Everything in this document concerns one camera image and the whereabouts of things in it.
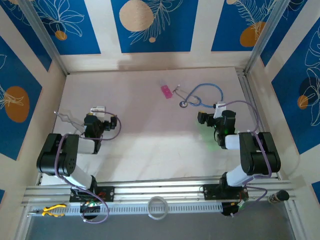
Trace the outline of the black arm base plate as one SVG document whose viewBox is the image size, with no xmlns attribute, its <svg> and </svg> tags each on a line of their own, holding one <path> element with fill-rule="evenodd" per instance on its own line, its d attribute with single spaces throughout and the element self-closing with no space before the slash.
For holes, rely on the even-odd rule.
<svg viewBox="0 0 320 240">
<path fill-rule="evenodd" d="M 226 186 L 222 187 L 219 184 L 204 184 L 203 195 L 206 201 L 209 200 L 235 200 L 241 201 L 249 198 L 246 188 L 241 186 Z"/>
<path fill-rule="evenodd" d="M 96 197 L 92 196 L 91 194 L 88 194 L 86 192 L 80 191 L 75 188 L 71 188 L 70 203 L 86 203 L 86 202 L 95 202 L 99 203 L 100 200 L 98 200 Z M 114 201 L 115 197 L 115 187 L 113 186 L 97 186 L 94 189 L 94 193 L 100 197 L 104 202 L 111 203 Z"/>
</svg>

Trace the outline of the white tape roll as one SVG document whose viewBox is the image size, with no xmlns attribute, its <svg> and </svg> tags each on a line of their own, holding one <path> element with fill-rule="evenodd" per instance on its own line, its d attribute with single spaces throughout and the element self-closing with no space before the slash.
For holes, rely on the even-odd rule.
<svg viewBox="0 0 320 240">
<path fill-rule="evenodd" d="M 164 213 L 159 217 L 156 217 L 151 213 L 151 205 L 154 201 L 160 201 L 164 204 Z M 163 220 L 169 213 L 168 202 L 161 196 L 153 196 L 147 203 L 147 213 L 148 213 L 148 216 L 155 221 Z"/>
</svg>

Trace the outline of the aluminium mounting rail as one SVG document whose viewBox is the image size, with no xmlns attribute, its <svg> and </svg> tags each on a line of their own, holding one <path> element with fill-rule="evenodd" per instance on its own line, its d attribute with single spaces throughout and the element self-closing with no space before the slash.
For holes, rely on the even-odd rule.
<svg viewBox="0 0 320 240">
<path fill-rule="evenodd" d="M 102 187 L 114 187 L 115 204 L 145 204 L 154 196 L 163 197 L 168 203 L 204 202 L 202 186 L 218 184 L 219 177 L 186 177 L 161 180 L 99 182 Z M 267 195 L 280 190 L 289 193 L 289 199 L 296 200 L 297 194 L 290 180 L 282 180 L 275 174 L 267 179 L 255 179 L 247 184 L 249 200 L 257 200 L 267 190 Z M 66 184 L 27 186 L 21 200 L 22 206 L 67 204 L 71 188 Z"/>
</svg>

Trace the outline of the black controller board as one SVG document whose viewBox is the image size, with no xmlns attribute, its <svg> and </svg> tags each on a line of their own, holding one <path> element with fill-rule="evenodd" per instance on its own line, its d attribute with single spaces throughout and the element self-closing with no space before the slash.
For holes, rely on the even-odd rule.
<svg viewBox="0 0 320 240">
<path fill-rule="evenodd" d="M 80 206 L 80 213 L 83 221 L 91 221 L 97 217 L 97 215 L 92 215 L 92 213 L 99 213 L 101 207 L 94 201 L 87 201 Z"/>
<path fill-rule="evenodd" d="M 222 214 L 224 216 L 234 217 L 242 208 L 245 202 L 223 202 L 222 203 Z"/>
</svg>

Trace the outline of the yellow handled pliers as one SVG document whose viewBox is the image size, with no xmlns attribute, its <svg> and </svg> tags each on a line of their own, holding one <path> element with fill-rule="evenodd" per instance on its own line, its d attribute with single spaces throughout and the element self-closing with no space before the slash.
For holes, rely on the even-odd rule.
<svg viewBox="0 0 320 240">
<path fill-rule="evenodd" d="M 44 207 L 43 209 L 38 209 L 38 210 L 32 210 L 32 211 L 29 211 L 27 213 L 27 216 L 33 216 L 33 215 L 41 215 L 41 216 L 51 216 L 51 217 L 55 217 L 55 218 L 60 218 L 60 217 L 64 217 L 65 214 L 64 213 L 61 213 L 61 214 L 56 214 L 56 213 L 52 213 L 53 210 L 56 210 L 56 209 L 65 209 L 67 207 L 66 204 L 56 204 L 56 205 L 52 205 L 50 207 Z"/>
</svg>

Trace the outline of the blue stethoscope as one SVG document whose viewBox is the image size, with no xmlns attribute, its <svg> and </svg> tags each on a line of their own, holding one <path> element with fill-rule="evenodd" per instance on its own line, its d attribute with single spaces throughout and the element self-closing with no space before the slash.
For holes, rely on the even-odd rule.
<svg viewBox="0 0 320 240">
<path fill-rule="evenodd" d="M 186 108 L 188 105 L 191 105 L 193 107 L 204 107 L 204 108 L 212 109 L 213 105 L 204 104 L 202 102 L 202 99 L 199 96 L 194 95 L 195 91 L 198 88 L 205 87 L 205 86 L 211 86 L 211 87 L 216 88 L 220 93 L 220 101 L 222 102 L 224 100 L 224 93 L 223 93 L 222 89 L 218 85 L 216 85 L 214 83 L 201 83 L 201 84 L 198 84 L 191 92 L 186 92 L 186 91 L 182 90 L 181 89 L 181 85 L 178 84 L 176 86 L 176 88 L 172 92 L 175 93 L 177 96 L 179 96 L 182 99 L 182 101 L 179 103 L 179 106 L 181 108 Z M 180 95 L 178 93 L 179 91 L 182 92 L 182 93 L 186 93 L 187 96 L 183 97 L 182 95 Z M 194 99 L 196 99 L 196 102 L 189 101 L 190 97 L 193 97 Z"/>
</svg>

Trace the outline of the light green paper sheet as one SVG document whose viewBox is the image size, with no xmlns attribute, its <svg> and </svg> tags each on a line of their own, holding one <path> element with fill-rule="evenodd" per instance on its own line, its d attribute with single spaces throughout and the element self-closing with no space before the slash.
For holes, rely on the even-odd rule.
<svg viewBox="0 0 320 240">
<path fill-rule="evenodd" d="M 203 141 L 204 145 L 210 152 L 215 152 L 221 149 L 215 140 L 215 129 L 213 127 L 207 126 L 206 124 L 200 124 L 197 121 L 195 121 L 195 126 L 199 133 L 199 139 Z"/>
</svg>

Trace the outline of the aluminium frame post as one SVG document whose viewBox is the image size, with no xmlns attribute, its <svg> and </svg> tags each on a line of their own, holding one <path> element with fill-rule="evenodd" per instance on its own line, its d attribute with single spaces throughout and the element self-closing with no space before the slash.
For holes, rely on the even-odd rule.
<svg viewBox="0 0 320 240">
<path fill-rule="evenodd" d="M 46 30 L 41 18 L 38 16 L 32 3 L 29 0 L 17 0 L 20 9 L 28 20 L 30 26 L 34 30 L 44 49 L 47 51 L 51 59 L 57 64 L 59 69 L 65 76 L 69 74 L 64 62 L 61 59 L 59 51 L 52 41 L 48 31 Z"/>
<path fill-rule="evenodd" d="M 294 6 L 296 0 L 274 0 L 273 3 L 274 8 L 243 69 L 245 76 L 251 72 L 258 60 L 262 61 L 264 67 L 269 64 L 299 14 Z"/>
</svg>

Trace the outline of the small pink bottle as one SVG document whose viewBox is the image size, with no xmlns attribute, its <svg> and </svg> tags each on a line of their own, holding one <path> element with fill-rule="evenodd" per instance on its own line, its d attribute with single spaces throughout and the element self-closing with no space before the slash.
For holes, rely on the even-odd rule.
<svg viewBox="0 0 320 240">
<path fill-rule="evenodd" d="M 159 79 L 157 81 L 158 85 L 160 86 L 160 90 L 163 93 L 163 95 L 165 96 L 166 99 L 171 99 L 173 96 L 172 91 L 170 90 L 168 84 L 163 80 L 163 79 Z"/>
</svg>

